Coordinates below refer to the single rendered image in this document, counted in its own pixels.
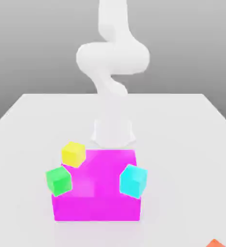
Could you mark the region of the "large magenta box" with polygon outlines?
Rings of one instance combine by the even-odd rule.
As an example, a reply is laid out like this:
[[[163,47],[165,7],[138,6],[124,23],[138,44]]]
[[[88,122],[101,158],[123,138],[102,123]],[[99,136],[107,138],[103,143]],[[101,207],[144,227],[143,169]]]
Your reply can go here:
[[[137,164],[134,150],[87,150],[78,168],[65,166],[72,190],[52,196],[55,220],[139,221],[141,201],[119,191],[128,164]]]

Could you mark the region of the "small green cube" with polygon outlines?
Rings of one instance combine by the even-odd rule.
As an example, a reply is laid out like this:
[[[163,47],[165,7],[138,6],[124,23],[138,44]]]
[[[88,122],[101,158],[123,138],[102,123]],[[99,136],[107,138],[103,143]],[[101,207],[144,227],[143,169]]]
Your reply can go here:
[[[71,174],[64,166],[46,171],[47,186],[54,197],[72,190]]]

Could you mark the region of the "small cyan cube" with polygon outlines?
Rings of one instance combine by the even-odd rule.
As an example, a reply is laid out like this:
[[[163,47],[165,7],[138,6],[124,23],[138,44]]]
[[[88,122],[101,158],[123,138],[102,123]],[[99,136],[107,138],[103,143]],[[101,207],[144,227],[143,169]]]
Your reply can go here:
[[[119,191],[122,194],[140,199],[146,188],[148,171],[128,164],[119,178]]]

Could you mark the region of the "small yellow cube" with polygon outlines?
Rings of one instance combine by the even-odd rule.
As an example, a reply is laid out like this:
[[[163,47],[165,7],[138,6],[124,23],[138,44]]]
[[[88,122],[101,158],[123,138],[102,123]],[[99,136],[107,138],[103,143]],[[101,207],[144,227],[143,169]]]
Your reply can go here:
[[[69,142],[61,150],[62,164],[78,168],[86,158],[85,145]]]

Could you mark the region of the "small orange cube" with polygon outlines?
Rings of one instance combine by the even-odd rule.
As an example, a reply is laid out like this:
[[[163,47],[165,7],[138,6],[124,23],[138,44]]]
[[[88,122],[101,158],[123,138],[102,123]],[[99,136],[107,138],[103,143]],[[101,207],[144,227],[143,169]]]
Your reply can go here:
[[[206,247],[226,247],[226,246],[220,243],[218,240],[213,239],[206,245]]]

